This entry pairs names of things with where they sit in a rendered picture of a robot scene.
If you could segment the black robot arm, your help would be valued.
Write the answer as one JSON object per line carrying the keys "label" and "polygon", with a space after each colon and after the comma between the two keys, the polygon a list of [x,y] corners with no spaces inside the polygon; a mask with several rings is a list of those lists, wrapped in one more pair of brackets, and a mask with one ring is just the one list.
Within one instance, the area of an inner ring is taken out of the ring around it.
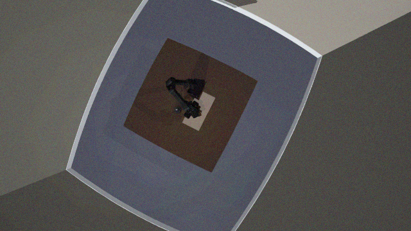
{"label": "black robot arm", "polygon": [[[183,99],[183,97],[176,91],[175,86],[176,85],[185,85],[185,87],[190,87],[191,89],[195,89],[198,84],[196,84],[193,79],[186,79],[186,80],[176,80],[174,77],[170,77],[166,81],[166,87],[169,90],[169,93],[177,99],[177,101],[180,103],[181,108],[183,111],[187,113],[191,113],[193,118],[196,118],[199,116],[200,109],[195,108],[194,103],[192,101],[186,101]],[[170,88],[171,87],[171,88]]]}

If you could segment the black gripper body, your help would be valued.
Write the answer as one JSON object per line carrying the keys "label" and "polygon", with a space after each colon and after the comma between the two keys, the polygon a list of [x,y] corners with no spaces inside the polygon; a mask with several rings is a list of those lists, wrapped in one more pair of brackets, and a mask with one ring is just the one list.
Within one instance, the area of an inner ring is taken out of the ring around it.
{"label": "black gripper body", "polygon": [[[193,103],[194,103],[194,105],[197,107],[199,104],[196,102],[196,101],[193,101]],[[184,113],[184,117],[186,117],[186,118],[190,118],[190,115],[191,115],[191,113]]]}

